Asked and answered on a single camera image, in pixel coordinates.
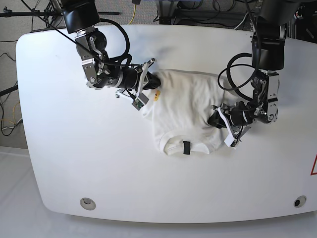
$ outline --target metal screw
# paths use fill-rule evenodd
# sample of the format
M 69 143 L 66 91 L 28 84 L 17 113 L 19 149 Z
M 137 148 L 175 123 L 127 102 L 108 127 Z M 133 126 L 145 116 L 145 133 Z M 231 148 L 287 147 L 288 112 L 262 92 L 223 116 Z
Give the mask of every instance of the metal screw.
M 93 77 L 91 77 L 91 78 L 89 79 L 89 82 L 91 82 L 91 83 L 95 83 L 95 82 L 96 82 L 96 79 L 95 79 L 95 78 L 93 78 Z

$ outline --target gray floor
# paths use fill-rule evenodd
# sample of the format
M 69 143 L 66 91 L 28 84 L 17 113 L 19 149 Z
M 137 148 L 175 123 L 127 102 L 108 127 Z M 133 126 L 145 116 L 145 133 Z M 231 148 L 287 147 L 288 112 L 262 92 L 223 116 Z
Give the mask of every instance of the gray floor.
M 229 9 L 233 0 L 218 0 L 221 9 Z M 34 7 L 37 0 L 26 0 L 26 2 Z M 48 0 L 41 0 L 37 9 L 43 10 L 48 4 Z M 192 6 L 193 3 L 186 3 L 188 6 Z M 119 24 L 127 24 L 133 13 L 133 4 L 130 0 L 96 0 L 98 11 L 119 11 L 121 15 L 107 16 L 108 19 L 115 20 Z M 20 0 L 2 0 L 0 2 L 0 9 L 7 6 L 13 11 L 27 11 L 27 8 L 22 4 Z M 201 10 L 212 10 L 212 0 L 204 0 Z M 245 6 L 243 3 L 237 2 L 233 11 L 245 12 Z M 136 15 L 133 24 L 158 24 L 153 22 L 153 19 L 157 15 L 157 8 L 154 1 L 142 1 L 141 5 L 137 6 Z M 31 31 L 31 19 L 32 17 L 11 17 L 0 18 L 0 41 L 17 40 L 23 34 Z M 34 18 L 33 29 L 42 29 L 45 27 L 44 23 Z M 15 58 L 15 43 L 0 43 L 0 55 L 2 53 L 8 53 Z M 4 90 L 11 87 L 17 81 L 16 66 L 8 57 L 3 56 L 0 58 L 0 90 Z M 5 119 L 13 120 L 12 110 L 14 105 L 19 102 L 18 92 L 13 92 L 7 102 L 4 104 Z M 17 120 L 21 118 L 20 106 L 16 107 L 15 117 Z M 11 126 L 7 121 L 4 122 L 5 126 Z M 27 143 L 24 134 L 23 125 L 20 125 L 9 137 L 4 137 L 0 133 L 0 146 L 27 148 Z

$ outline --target red warning label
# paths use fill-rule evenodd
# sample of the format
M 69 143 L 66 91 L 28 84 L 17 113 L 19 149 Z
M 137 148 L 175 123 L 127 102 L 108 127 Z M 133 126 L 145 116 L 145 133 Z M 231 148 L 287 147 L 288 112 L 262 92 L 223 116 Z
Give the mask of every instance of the red warning label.
M 315 158 L 315 162 L 314 162 L 314 165 L 313 165 L 313 169 L 312 169 L 311 175 L 317 175 L 316 162 L 317 162 L 317 155 L 316 155 L 316 158 Z

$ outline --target white table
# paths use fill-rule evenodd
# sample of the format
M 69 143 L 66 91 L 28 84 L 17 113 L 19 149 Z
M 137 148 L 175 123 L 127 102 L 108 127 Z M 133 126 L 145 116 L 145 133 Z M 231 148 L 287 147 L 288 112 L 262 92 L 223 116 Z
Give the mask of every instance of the white table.
M 124 28 L 133 62 L 155 57 L 153 69 L 217 74 L 232 56 L 251 51 L 248 32 Z M 121 53 L 120 32 L 99 29 L 109 55 Z M 317 210 L 317 176 L 311 175 L 317 152 L 316 45 L 287 40 L 276 123 L 256 124 L 237 150 L 223 146 L 211 155 L 170 157 L 155 150 L 150 122 L 116 99 L 115 89 L 86 86 L 75 46 L 57 32 L 24 35 L 16 52 L 30 157 L 50 210 L 154 223 L 241 221 Z M 251 73 L 232 72 L 237 84 Z M 251 87 L 242 91 L 251 94 Z M 301 195 L 307 202 L 295 208 Z M 84 197 L 95 201 L 95 210 L 80 206 Z

